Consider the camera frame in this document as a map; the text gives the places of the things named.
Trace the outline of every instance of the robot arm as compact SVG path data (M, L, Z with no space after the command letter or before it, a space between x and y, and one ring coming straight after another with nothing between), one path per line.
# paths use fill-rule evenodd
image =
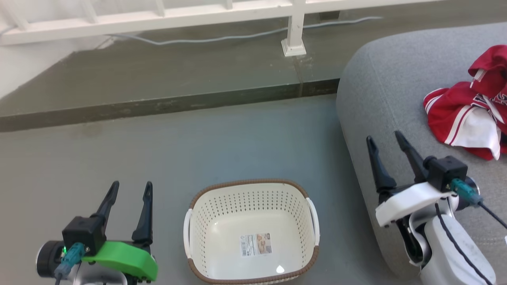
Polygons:
M57 283L59 278L67 279L73 285L95 282L136 285L139 281L156 280L158 265L150 249L153 243L152 183L146 184L144 205L132 241L109 241L105 229L119 185L118 181L111 185L96 213L89 218L75 217L62 231L62 241L48 241L41 247L37 254L40 277L57 278ZM76 262L70 265L72 267L64 266L67 270L61 270L76 244L85 247L84 255L77 256Z
M479 191L475 182L466 176L467 166L451 156L423 160L401 132L395 135L414 171L414 184L396 186L380 161L375 142L368 137L368 152L379 193L376 208L379 225L398 227L410 263L421 268L424 284L495 284L491 265L454 218L456 210L470 204L453 191L453 181L465 181Z

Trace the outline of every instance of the white wall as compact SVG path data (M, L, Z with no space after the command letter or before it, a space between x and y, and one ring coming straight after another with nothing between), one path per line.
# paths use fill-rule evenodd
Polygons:
M28 22L85 17L81 0L10 0ZM222 3L224 0L164 0L167 8ZM98 15L155 10L155 0L92 0ZM15 26L0 9L0 31ZM109 37L90 37L0 47L0 98L28 82L74 51L105 47Z
M17 0L16 3L28 22L81 17L83 14L78 0ZM115 8L102 6L102 12ZM2 10L0 31L10 26L14 26L14 23L5 10ZM16 90L70 53L94 49L107 39L108 37L100 36L0 47L0 98Z

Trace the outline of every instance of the basket handle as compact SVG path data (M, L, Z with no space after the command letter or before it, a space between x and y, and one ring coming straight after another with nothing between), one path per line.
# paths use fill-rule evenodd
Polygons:
M185 247L185 254L187 258L192 258L190 254L190 239L189 239L189 228L190 228L190 217L192 216L192 209L187 211L185 215L185 221L183 222L183 245Z
M310 198L306 198L306 201L308 201L308 206L310 207L310 212L313 218L313 233L315 234L315 245L317 246L320 241L320 227L318 225L317 210Z

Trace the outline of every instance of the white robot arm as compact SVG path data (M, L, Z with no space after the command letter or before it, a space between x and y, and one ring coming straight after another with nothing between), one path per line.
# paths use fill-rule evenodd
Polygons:
M397 187L382 165L373 139L367 138L379 193L379 225L398 227L409 262L421 268L425 285L496 284L493 268L454 218L455 211L470 204L453 191L451 182L460 179L479 192L466 176L467 166L453 157L423 161L401 132L395 135L414 171L415 184Z

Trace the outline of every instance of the railing post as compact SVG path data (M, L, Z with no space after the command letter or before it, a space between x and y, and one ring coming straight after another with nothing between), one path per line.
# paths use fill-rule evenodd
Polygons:
M123 5L123 0L115 0L116 9L118 9L118 13L125 12L125 5Z
M305 20L306 0L293 0L293 13L288 21L287 39L282 41L285 56L306 54L303 45L303 22Z
M85 10L86 18L92 24L98 23L97 13L93 8L91 0L81 0L81 5L83 6L83 10Z
M157 13L160 17L165 17L165 8L163 0L155 0L157 4Z
M232 0L225 0L225 8L227 8L227 10L232 9Z
M30 27L30 24L26 21L25 17L23 17L15 0L2 0L1 3L20 30L27 30Z

